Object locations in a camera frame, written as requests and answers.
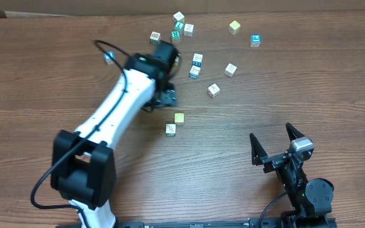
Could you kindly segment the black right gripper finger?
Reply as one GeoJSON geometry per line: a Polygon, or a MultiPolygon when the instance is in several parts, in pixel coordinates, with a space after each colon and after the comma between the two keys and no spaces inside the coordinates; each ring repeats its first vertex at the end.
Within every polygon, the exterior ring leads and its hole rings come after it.
{"type": "Polygon", "coordinates": [[[268,157],[266,151],[253,133],[250,134],[250,142],[252,147],[252,165],[262,165],[262,160],[268,157]]]}
{"type": "Polygon", "coordinates": [[[296,128],[294,128],[294,126],[290,122],[287,122],[285,124],[285,127],[286,127],[286,131],[287,131],[290,141],[293,141],[293,140],[296,140],[296,139],[299,139],[299,138],[302,138],[305,136],[300,131],[298,131],[296,128]]]}

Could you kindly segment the wooden block green bottom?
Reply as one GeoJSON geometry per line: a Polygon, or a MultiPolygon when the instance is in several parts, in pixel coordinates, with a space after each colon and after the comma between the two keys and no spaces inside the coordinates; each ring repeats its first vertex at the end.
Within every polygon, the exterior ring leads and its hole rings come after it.
{"type": "Polygon", "coordinates": [[[167,123],[165,126],[165,134],[166,134],[166,136],[175,136],[176,135],[176,124],[167,123]]]}

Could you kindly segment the wooden block red edge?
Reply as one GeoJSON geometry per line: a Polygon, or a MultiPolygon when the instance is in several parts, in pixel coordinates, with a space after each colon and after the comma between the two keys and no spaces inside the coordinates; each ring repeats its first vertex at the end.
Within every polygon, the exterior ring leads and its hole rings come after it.
{"type": "Polygon", "coordinates": [[[207,88],[207,93],[211,98],[216,97],[220,93],[220,88],[217,84],[212,84],[207,88]]]}

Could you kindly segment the blue letter P block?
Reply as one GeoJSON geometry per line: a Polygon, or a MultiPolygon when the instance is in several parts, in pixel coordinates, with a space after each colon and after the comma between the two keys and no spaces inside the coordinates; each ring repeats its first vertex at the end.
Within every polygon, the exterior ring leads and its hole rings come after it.
{"type": "Polygon", "coordinates": [[[259,34],[251,35],[251,39],[250,39],[250,47],[251,48],[259,47],[260,43],[261,43],[261,36],[259,34]]]}

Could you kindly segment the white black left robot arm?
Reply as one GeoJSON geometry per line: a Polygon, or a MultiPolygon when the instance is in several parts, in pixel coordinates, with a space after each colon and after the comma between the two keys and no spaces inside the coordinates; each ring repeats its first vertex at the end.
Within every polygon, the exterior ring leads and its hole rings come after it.
{"type": "Polygon", "coordinates": [[[51,187],[77,210],[77,227],[115,227],[109,199],[116,180],[113,152],[137,112],[176,106],[170,82],[179,51],[165,41],[152,54],[136,53],[120,67],[120,78],[98,109],[73,132],[53,143],[51,187]]]}

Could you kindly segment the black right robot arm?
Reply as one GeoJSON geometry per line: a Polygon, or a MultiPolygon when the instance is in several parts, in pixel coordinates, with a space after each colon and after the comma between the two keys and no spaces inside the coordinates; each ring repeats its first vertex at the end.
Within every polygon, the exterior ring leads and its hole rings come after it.
{"type": "Polygon", "coordinates": [[[302,168],[311,158],[312,140],[299,132],[291,123],[286,123],[290,139],[289,148],[279,155],[268,156],[255,134],[250,134],[252,164],[262,165],[264,173],[275,172],[285,191],[272,200],[260,217],[248,220],[250,227],[336,227],[336,220],[329,218],[332,212],[334,185],[327,179],[308,180],[302,168]],[[279,218],[267,218],[266,213],[284,196],[290,200],[293,210],[279,218]]]}

